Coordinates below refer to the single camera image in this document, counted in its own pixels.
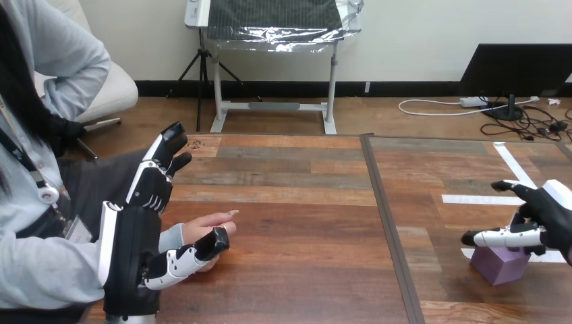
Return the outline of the person's hand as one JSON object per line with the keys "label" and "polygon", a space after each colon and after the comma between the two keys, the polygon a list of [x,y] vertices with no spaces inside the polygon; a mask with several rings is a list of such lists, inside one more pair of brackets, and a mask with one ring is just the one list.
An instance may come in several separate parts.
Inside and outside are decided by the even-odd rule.
{"label": "person's hand", "polygon": [[214,227],[224,228],[231,237],[236,231],[234,217],[239,214],[238,210],[224,213],[213,213],[193,219],[182,226],[182,238],[184,244],[191,244],[210,233]]}

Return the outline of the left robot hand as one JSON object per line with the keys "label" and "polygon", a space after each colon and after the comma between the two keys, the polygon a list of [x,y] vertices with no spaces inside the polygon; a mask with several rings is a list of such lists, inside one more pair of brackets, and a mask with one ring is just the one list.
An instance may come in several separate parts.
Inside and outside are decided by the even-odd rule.
{"label": "left robot hand", "polygon": [[191,160],[180,122],[165,128],[138,164],[125,203],[102,203],[98,280],[106,323],[155,323],[161,290],[187,279],[229,249],[224,228],[177,249],[159,252],[160,215],[175,172]]}

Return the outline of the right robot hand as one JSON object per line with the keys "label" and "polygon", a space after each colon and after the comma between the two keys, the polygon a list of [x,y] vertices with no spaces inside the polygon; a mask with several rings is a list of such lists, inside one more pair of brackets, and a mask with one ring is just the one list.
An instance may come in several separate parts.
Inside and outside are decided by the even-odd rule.
{"label": "right robot hand", "polygon": [[523,248],[542,255],[546,249],[560,252],[571,264],[571,190],[558,180],[548,180],[539,188],[523,182],[501,180],[491,183],[498,192],[511,191],[524,203],[509,225],[485,230],[469,230],[461,237],[471,247]]}

